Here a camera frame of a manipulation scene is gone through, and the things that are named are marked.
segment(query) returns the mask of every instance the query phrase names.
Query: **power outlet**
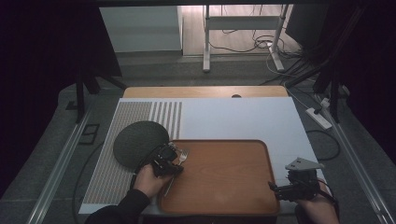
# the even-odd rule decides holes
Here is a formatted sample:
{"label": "power outlet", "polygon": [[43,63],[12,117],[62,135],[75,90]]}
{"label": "power outlet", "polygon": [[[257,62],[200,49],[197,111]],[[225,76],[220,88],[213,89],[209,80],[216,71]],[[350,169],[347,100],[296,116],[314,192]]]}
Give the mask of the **power outlet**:
{"label": "power outlet", "polygon": [[314,108],[309,108],[305,110],[305,112],[311,117],[314,121],[317,122],[320,127],[322,127],[324,130],[328,130],[332,127],[332,125],[327,121],[325,118],[323,118],[320,114],[315,114],[315,109]]}

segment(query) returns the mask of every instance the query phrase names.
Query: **wooden floor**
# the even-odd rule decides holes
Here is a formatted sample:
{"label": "wooden floor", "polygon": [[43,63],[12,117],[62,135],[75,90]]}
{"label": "wooden floor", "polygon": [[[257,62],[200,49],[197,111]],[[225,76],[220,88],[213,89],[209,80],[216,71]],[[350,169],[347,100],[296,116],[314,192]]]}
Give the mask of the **wooden floor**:
{"label": "wooden floor", "polygon": [[[281,12],[281,5],[235,5],[235,6],[210,6],[210,16],[279,16]],[[205,44],[205,7],[203,6],[184,6],[181,7],[183,15],[183,54],[185,56],[202,55]],[[283,27],[287,26],[287,20],[291,12],[292,6],[289,6],[288,16]],[[283,46],[282,41],[279,41],[278,46],[285,51],[294,52],[300,49],[299,45],[288,35],[284,33],[283,29],[280,38],[285,42]],[[273,40],[271,37],[275,34],[272,30],[239,30],[239,31],[217,31],[212,30],[209,34],[209,42],[211,47],[211,54],[235,54],[246,51],[246,54],[264,54],[267,49],[254,49],[254,39],[262,35],[259,40]]]}

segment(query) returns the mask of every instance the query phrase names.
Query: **metal utensil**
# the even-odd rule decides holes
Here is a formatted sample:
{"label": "metal utensil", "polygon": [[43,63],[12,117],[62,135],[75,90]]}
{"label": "metal utensil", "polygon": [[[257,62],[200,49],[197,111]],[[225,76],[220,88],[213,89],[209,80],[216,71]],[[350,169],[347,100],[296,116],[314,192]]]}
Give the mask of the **metal utensil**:
{"label": "metal utensil", "polygon": [[[182,150],[180,156],[178,157],[178,165],[181,165],[181,163],[187,159],[187,156],[189,155],[189,152],[190,151],[188,149],[183,149]],[[166,189],[166,192],[163,195],[163,197],[166,197],[166,195],[168,194],[169,189],[172,187],[172,184],[173,184],[174,181],[175,181],[175,178],[173,177],[171,182],[169,183],[168,188]]]}

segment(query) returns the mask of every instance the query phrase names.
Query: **brown tray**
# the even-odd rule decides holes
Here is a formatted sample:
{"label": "brown tray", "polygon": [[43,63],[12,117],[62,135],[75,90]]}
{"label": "brown tray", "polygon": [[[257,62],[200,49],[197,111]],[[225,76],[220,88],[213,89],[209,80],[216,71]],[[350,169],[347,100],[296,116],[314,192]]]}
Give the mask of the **brown tray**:
{"label": "brown tray", "polygon": [[275,180],[264,142],[173,142],[179,148],[188,148],[190,154],[167,196],[159,194],[159,206],[165,213],[274,215],[279,211],[279,202],[268,187],[268,181]]}

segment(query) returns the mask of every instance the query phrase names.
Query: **gray disc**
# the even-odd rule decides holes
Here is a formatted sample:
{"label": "gray disc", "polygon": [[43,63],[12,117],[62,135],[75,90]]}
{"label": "gray disc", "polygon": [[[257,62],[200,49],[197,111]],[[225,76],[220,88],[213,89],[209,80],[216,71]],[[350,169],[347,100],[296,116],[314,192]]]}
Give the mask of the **gray disc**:
{"label": "gray disc", "polygon": [[168,131],[161,124],[138,121],[119,133],[114,141],[113,154],[121,165],[135,170],[152,149],[168,142]]}

